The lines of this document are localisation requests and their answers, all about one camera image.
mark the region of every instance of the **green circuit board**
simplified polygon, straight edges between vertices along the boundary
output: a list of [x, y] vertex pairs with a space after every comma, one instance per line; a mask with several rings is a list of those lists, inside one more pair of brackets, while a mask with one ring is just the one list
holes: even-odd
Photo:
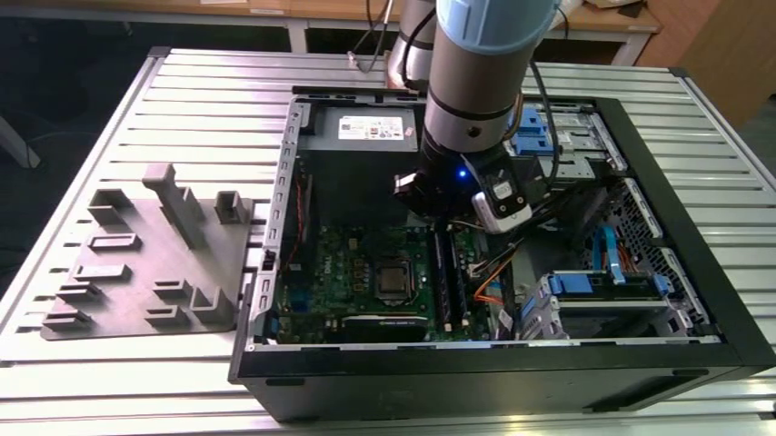
[[[336, 328], [337, 319], [349, 315], [420, 316], [429, 320], [429, 341], [481, 339], [480, 323], [452, 332], [437, 328], [429, 232], [420, 226], [322, 227], [314, 277], [308, 285], [282, 290], [281, 342], [326, 343], [322, 329]], [[473, 262], [475, 233], [465, 230], [455, 239], [461, 262]], [[391, 293], [381, 293], [384, 278], [391, 280], [388, 270], [404, 271], [400, 279], [408, 294], [401, 297], [407, 298], [395, 300]]]

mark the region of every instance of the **aluminum extrusion table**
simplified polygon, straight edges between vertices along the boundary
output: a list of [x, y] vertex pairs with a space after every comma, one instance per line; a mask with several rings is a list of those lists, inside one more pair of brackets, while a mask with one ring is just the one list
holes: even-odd
[[[548, 91], [623, 101], [679, 197], [771, 343], [776, 342], [776, 181], [690, 79], [659, 68], [541, 65]], [[294, 84], [377, 87], [342, 55], [154, 49], [0, 302], [0, 434], [297, 431], [228, 383], [233, 332], [47, 342], [54, 294], [95, 224], [95, 189], [154, 196], [146, 163], [171, 162], [197, 198], [220, 190], [264, 199], [262, 240]], [[525, 92], [536, 93], [529, 74]], [[257, 265], [260, 249], [249, 249]], [[317, 424], [345, 434], [760, 434], [776, 371], [722, 382], [631, 413]]]

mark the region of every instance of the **motherboard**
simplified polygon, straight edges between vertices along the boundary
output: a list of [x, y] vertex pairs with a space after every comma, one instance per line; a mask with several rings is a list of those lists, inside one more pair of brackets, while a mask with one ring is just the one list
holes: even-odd
[[[476, 234], [467, 229], [452, 235], [460, 271], [467, 275], [479, 256]], [[467, 322], [460, 328], [441, 322], [435, 236], [427, 226], [324, 226], [314, 274], [304, 284], [285, 286], [281, 294], [280, 342], [488, 339], [487, 322]], [[488, 319], [483, 310], [467, 316]]]

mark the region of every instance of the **label sticker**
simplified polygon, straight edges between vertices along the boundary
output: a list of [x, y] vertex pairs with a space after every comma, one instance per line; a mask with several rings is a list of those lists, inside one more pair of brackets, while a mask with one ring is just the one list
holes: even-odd
[[340, 139], [401, 141], [404, 126], [400, 116], [344, 116], [340, 118]]
[[631, 25], [628, 30], [634, 30], [635, 32], [658, 32], [658, 27], [654, 25]]

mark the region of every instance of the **white table leg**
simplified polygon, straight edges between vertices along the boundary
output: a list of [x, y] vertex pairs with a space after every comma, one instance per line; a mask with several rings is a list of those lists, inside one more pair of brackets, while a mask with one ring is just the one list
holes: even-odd
[[634, 66], [651, 40], [651, 36], [652, 34], [631, 34], [626, 44], [623, 44], [618, 51], [612, 65]]
[[41, 158], [35, 151], [17, 133], [11, 124], [0, 116], [0, 148], [11, 154], [23, 168], [35, 168], [41, 164]]
[[289, 29], [289, 39], [292, 40], [292, 52], [308, 52], [308, 20], [289, 18], [286, 28]]

